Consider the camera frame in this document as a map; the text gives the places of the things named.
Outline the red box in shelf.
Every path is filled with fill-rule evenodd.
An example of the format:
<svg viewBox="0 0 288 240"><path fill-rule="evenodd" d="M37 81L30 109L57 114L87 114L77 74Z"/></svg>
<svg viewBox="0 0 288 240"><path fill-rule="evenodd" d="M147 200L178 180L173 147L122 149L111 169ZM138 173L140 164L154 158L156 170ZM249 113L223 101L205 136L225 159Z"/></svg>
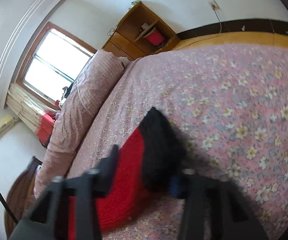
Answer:
<svg viewBox="0 0 288 240"><path fill-rule="evenodd" d="M159 46L164 42L164 36L156 28L144 35L144 38L154 46Z"/></svg>

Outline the cream and red curtain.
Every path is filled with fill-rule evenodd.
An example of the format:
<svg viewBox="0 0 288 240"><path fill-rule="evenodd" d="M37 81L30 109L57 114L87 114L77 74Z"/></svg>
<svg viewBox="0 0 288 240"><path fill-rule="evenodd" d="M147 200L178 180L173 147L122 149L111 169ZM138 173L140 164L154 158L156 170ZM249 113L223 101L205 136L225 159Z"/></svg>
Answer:
<svg viewBox="0 0 288 240"><path fill-rule="evenodd" d="M55 120L15 83L11 83L6 96L7 106L38 137L47 148Z"/></svg>

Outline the wooden framed window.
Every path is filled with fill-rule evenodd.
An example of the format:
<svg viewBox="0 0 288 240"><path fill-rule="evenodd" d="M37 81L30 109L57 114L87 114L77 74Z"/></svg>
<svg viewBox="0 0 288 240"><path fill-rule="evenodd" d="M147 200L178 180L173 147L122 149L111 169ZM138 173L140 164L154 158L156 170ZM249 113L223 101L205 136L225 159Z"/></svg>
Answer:
<svg viewBox="0 0 288 240"><path fill-rule="evenodd" d="M96 49L48 22L34 38L15 83L45 105L58 109L68 88Z"/></svg>

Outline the red knit cardigan sweater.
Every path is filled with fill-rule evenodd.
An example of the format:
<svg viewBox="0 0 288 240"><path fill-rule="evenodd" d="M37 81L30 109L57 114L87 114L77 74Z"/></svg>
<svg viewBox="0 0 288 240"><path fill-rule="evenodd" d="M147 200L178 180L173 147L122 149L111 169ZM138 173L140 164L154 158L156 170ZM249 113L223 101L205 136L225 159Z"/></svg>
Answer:
<svg viewBox="0 0 288 240"><path fill-rule="evenodd" d="M168 193L180 174L186 150L168 119L152 107L122 147L113 146L103 158L100 174L85 201L69 198L68 238L101 239L137 217L155 198Z"/></svg>

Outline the dark wooden headboard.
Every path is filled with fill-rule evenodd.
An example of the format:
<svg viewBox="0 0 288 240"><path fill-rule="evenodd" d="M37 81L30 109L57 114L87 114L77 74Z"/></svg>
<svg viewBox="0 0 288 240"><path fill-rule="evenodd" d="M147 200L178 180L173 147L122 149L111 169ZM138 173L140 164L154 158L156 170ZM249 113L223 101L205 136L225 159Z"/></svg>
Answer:
<svg viewBox="0 0 288 240"><path fill-rule="evenodd" d="M41 164L42 162L33 156L27 168L19 175L8 193L6 203L17 220L25 215L35 201L35 177Z"/></svg>

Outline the cream wall air conditioner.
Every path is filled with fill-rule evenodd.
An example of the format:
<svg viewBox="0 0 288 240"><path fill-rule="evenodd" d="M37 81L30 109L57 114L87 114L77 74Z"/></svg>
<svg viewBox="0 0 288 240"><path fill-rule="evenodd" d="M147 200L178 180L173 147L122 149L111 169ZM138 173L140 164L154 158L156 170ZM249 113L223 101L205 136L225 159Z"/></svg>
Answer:
<svg viewBox="0 0 288 240"><path fill-rule="evenodd" d="M6 115L0 119L0 137L4 135L14 124L16 120L11 115Z"/></svg>

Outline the pink floral duvet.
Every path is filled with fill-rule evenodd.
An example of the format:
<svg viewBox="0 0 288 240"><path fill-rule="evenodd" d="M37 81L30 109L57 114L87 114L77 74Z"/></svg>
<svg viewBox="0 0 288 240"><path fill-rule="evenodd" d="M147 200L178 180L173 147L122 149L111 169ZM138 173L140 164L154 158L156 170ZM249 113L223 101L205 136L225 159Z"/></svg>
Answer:
<svg viewBox="0 0 288 240"><path fill-rule="evenodd" d="M85 134L129 63L126 57L101 49L79 73L54 124L36 175L36 198L54 177L66 176Z"/></svg>

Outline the wall power socket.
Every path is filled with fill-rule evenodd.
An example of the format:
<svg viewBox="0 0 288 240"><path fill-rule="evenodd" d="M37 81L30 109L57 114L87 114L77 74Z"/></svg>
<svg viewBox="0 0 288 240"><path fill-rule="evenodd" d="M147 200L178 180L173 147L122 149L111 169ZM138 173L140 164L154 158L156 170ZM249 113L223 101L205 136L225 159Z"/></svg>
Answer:
<svg viewBox="0 0 288 240"><path fill-rule="evenodd" d="M212 8L214 11L220 10L220 7L218 6L218 4L216 3L215 0L209 2L209 4L210 4L211 8Z"/></svg>

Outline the wooden bedside shelf cabinet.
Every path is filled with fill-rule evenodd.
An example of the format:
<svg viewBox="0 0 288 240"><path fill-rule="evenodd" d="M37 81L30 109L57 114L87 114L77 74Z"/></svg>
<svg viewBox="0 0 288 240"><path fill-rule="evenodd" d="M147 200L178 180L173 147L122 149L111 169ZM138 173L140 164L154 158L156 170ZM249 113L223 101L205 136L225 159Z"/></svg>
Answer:
<svg viewBox="0 0 288 240"><path fill-rule="evenodd" d="M164 42L152 45L144 35L156 28L163 36ZM123 16L115 27L103 49L117 57L135 60L148 55L172 50L180 42L179 37L159 16L141 1L137 2Z"/></svg>

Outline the pink floral bed sheet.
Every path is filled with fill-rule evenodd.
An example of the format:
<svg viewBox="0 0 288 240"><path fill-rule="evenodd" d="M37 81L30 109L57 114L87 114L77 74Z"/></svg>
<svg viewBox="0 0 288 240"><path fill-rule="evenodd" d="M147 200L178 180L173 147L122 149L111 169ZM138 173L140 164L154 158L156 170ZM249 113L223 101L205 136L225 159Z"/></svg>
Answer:
<svg viewBox="0 0 288 240"><path fill-rule="evenodd" d="M152 107L199 174L235 182L269 239L288 227L288 49L225 44L131 62L85 135L68 177L122 145Z"/></svg>

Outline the clothes pile on windowsill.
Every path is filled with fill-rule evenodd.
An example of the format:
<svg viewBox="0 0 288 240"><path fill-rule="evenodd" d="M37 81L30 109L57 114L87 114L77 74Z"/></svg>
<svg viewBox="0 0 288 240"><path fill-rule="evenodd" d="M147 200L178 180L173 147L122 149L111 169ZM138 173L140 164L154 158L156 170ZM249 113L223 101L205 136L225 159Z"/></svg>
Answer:
<svg viewBox="0 0 288 240"><path fill-rule="evenodd" d="M69 87L65 86L65 87L62 88L62 89L63 89L63 94L62 94L62 96L61 96L61 98L60 98L60 101L59 101L59 105L60 105L60 106L65 103L67 97L68 97L68 96L70 95L70 93L71 93L72 87L73 87L73 83L71 83L71 84L69 85Z"/></svg>

